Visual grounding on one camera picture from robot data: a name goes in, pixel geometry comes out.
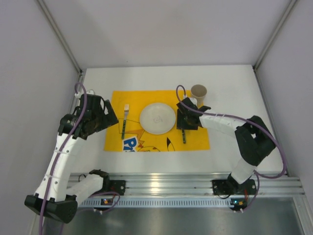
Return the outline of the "green handled spoon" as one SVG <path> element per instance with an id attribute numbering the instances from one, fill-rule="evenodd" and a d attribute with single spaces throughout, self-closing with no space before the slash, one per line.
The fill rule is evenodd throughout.
<path id="1" fill-rule="evenodd" d="M 185 134 L 185 130 L 182 129 L 181 132 L 182 132 L 182 141 L 183 141 L 183 144 L 186 144 L 186 134 Z"/>

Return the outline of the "yellow cartoon placemat cloth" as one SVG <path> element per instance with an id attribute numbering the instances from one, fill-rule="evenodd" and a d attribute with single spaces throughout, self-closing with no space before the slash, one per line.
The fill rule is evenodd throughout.
<path id="1" fill-rule="evenodd" d="M 174 90 L 159 91 L 113 91 L 111 105 L 119 123 L 108 128 L 104 144 L 105 151 L 113 152 L 172 152 L 209 150 L 209 135 L 206 129 L 186 130 L 186 144 L 182 132 L 176 125 L 167 133 L 153 135 L 146 132 L 139 123 L 143 108 L 152 103 L 165 103 L 177 113 L 178 103 Z M 129 104 L 125 138 L 122 139 L 124 106 Z"/>

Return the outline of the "green handled fork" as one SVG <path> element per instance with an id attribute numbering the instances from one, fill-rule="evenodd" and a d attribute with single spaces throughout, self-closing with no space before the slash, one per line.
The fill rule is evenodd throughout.
<path id="1" fill-rule="evenodd" d="M 125 104 L 124 106 L 124 119 L 123 119 L 123 126 L 122 126 L 122 135 L 121 138 L 124 139 L 125 138 L 125 129 L 126 129 L 126 122 L 127 122 L 127 116 L 129 114 L 129 104 Z"/>

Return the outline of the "white bowl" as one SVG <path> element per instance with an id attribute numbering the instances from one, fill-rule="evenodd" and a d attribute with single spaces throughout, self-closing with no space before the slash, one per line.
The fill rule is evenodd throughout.
<path id="1" fill-rule="evenodd" d="M 162 135 L 174 127 L 176 113 L 165 103 L 152 103 L 141 111 L 139 123 L 146 132 L 153 135 Z"/>

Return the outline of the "beige paper cup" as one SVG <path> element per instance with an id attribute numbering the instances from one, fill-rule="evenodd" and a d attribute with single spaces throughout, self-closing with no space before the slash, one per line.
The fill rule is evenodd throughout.
<path id="1" fill-rule="evenodd" d="M 200 107 L 203 104 L 207 89 L 205 86 L 196 84 L 191 87 L 191 96 L 197 100 L 197 106 Z"/>

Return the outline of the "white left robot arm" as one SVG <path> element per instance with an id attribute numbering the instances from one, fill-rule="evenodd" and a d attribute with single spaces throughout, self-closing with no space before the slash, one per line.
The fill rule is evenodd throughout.
<path id="1" fill-rule="evenodd" d="M 55 149 L 45 176 L 35 193 L 24 204 L 34 213 L 69 223 L 78 206 L 95 193 L 110 189 L 109 174 L 99 169 L 68 188 L 72 167 L 88 136 L 118 124 L 109 100 L 99 95 L 81 95 L 79 106 L 60 120 Z"/>

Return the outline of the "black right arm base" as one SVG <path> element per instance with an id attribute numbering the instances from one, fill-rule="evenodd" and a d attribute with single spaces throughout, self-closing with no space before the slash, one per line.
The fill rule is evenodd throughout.
<path id="1" fill-rule="evenodd" d="M 257 191 L 257 186 L 253 179 L 248 179 L 242 184 L 238 184 L 236 181 L 230 181 L 228 179 L 212 180 L 213 194 L 222 195 L 254 195 Z"/>

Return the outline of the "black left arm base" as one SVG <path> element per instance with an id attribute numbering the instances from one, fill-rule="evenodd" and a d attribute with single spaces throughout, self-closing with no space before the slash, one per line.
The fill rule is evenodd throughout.
<path id="1" fill-rule="evenodd" d="M 91 195 L 96 195 L 104 192 L 117 192 L 119 195 L 123 196 L 126 189 L 126 181 L 125 180 L 109 180 L 104 183 L 102 189 L 92 193 Z"/>

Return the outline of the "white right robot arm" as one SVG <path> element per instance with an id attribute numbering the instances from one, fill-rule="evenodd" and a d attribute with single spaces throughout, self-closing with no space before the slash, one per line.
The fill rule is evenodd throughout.
<path id="1" fill-rule="evenodd" d="M 198 127 L 213 129 L 237 141 L 241 159 L 227 177 L 222 189 L 229 194 L 239 192 L 257 166 L 276 148 L 275 143 L 268 136 L 268 128 L 258 116 L 240 120 L 228 115 L 216 114 L 210 110 L 210 107 L 198 108 L 188 97 L 180 101 L 177 107 L 178 114 L 187 124 L 188 129 Z"/>

